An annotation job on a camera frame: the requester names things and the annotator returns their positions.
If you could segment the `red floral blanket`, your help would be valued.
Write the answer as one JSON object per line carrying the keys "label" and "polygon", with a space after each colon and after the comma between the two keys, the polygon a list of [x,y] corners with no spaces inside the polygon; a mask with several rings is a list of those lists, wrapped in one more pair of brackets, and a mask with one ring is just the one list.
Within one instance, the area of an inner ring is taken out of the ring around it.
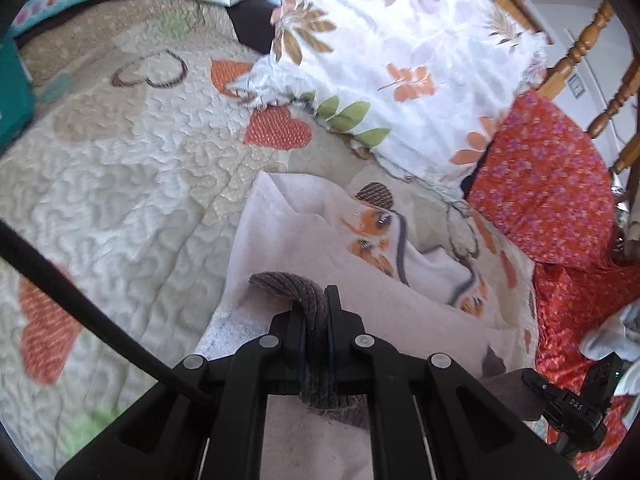
{"label": "red floral blanket", "polygon": [[639,267],[609,264],[582,270],[538,263],[534,287],[536,369],[555,385],[578,392],[592,364],[579,344],[586,333],[639,299]]}

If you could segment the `red floral pillow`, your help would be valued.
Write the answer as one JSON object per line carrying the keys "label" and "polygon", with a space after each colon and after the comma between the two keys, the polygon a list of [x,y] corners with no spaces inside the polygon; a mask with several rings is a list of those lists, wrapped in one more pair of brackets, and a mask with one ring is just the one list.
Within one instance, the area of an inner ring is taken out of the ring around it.
{"label": "red floral pillow", "polygon": [[536,263],[583,269],[608,255],[608,168],[587,133],[535,91],[513,102],[468,202]]}

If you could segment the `quilted heart pattern bedspread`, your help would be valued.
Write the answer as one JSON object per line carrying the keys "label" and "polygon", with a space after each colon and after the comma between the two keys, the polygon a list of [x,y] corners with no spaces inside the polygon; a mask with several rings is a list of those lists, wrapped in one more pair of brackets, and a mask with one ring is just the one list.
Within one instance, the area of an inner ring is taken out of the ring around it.
{"label": "quilted heart pattern bedspread", "polygon": [[2,218],[168,365],[198,353],[260,174],[463,202],[397,179],[303,105],[230,96],[256,54],[221,6],[107,1],[29,40],[21,60],[36,114],[1,157]]}

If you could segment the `teal cardboard box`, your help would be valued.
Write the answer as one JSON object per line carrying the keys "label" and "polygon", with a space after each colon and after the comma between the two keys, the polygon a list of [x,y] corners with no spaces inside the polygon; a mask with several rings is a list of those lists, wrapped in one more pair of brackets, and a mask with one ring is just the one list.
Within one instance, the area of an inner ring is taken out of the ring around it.
{"label": "teal cardboard box", "polygon": [[1,40],[0,62],[0,150],[4,153],[34,118],[35,98],[27,70],[9,36]]}

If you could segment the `white floral pillow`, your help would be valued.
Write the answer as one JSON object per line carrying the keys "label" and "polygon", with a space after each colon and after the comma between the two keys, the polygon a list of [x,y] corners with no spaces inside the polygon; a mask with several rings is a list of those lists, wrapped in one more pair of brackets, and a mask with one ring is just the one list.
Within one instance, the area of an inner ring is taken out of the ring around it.
{"label": "white floral pillow", "polygon": [[269,52],[230,84],[298,104],[393,176],[459,194],[547,39],[494,0],[281,0]]}

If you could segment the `wooden bed headboard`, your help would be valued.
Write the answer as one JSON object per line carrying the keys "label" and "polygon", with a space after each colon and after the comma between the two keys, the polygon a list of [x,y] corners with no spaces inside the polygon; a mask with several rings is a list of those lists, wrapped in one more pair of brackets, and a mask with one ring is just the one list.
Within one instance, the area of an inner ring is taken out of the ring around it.
{"label": "wooden bed headboard", "polygon": [[624,0],[496,0],[551,47],[540,92],[562,107],[616,174],[639,167],[639,34]]}

